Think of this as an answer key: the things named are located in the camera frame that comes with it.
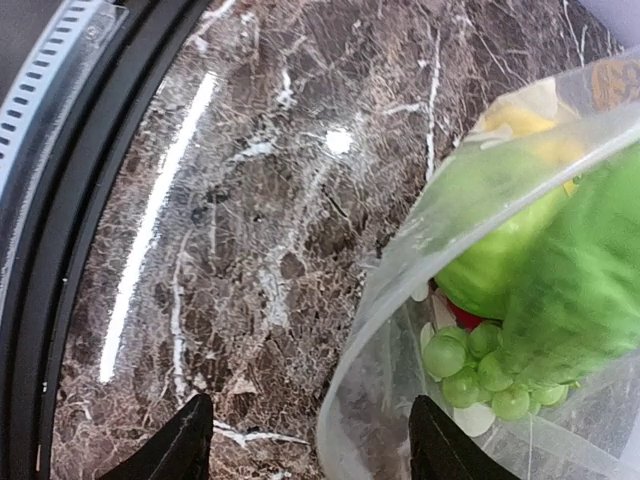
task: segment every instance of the grape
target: grape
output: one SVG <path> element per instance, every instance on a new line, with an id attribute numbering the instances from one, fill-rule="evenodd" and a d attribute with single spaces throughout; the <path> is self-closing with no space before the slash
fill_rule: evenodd
<path id="1" fill-rule="evenodd" d="M 459 327 L 443 327 L 436 332 L 436 335 L 455 338 L 465 349 L 467 348 L 467 332 Z"/>
<path id="2" fill-rule="evenodd" d="M 424 348 L 427 345 L 427 343 L 431 341 L 431 339 L 434 337 L 435 334 L 436 333 L 433 328 L 433 325 L 431 325 L 430 323 L 425 324 L 425 326 L 422 327 L 422 330 L 420 330 L 421 348 Z"/>
<path id="3" fill-rule="evenodd" d="M 493 413 L 503 420 L 518 420 L 529 411 L 529 406 L 529 393 L 517 385 L 496 393 L 491 400 Z"/>
<path id="4" fill-rule="evenodd" d="M 553 405 L 565 393 L 564 385 L 556 385 L 555 387 L 539 388 L 531 392 L 531 399 L 541 405 Z"/>
<path id="5" fill-rule="evenodd" d="M 493 392 L 490 392 L 489 390 L 486 390 L 486 389 L 480 387 L 480 392 L 478 393 L 478 402 L 479 403 L 489 402 L 489 401 L 491 401 L 492 397 L 493 397 Z"/>
<path id="6" fill-rule="evenodd" d="M 502 369 L 501 359 L 500 351 L 491 352 L 478 365 L 478 381 L 490 392 L 500 392 L 513 383 L 511 375 Z"/>
<path id="7" fill-rule="evenodd" d="M 478 401 L 479 393 L 476 372 L 469 367 L 442 381 L 444 399 L 456 408 L 470 407 Z"/>
<path id="8" fill-rule="evenodd" d="M 548 405 L 549 407 L 559 407 L 567 400 L 567 395 L 569 395 L 569 385 L 561 385 L 561 387 L 562 394 L 560 395 L 560 398 L 558 398 L 558 400 L 553 402 L 551 405 Z"/>
<path id="9" fill-rule="evenodd" d="M 469 355 L 467 355 L 467 359 L 464 362 L 464 366 L 465 367 L 471 367 L 474 370 L 476 370 L 478 368 L 478 361 L 475 358 L 470 357 Z"/>
<path id="10" fill-rule="evenodd" d="M 529 413 L 531 415 L 537 415 L 540 412 L 540 407 L 542 407 L 540 403 L 536 402 L 533 399 L 529 400 Z"/>
<path id="11" fill-rule="evenodd" d="M 422 349 L 424 368 L 434 377 L 450 377 L 464 366 L 466 352 L 455 338 L 436 335 Z"/>
<path id="12" fill-rule="evenodd" d="M 499 334 L 500 327 L 495 323 L 482 322 L 469 334 L 467 345 L 471 355 L 476 358 L 483 358 L 488 353 L 493 352 L 500 346 L 498 342 Z"/>

